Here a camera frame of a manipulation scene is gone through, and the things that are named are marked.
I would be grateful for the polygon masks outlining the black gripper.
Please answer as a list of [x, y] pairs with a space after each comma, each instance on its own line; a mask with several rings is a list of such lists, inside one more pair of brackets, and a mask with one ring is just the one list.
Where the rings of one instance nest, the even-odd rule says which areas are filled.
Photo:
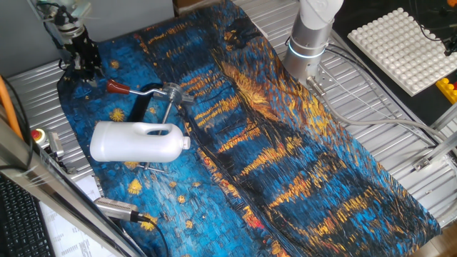
[[104, 79], [101, 69], [101, 57], [99, 48], [95, 41], [91, 40], [86, 29], [66, 45], [66, 50], [70, 52], [73, 61], [73, 74], [83, 80], [86, 74], [86, 81], [89, 85], [96, 88], [99, 82]]

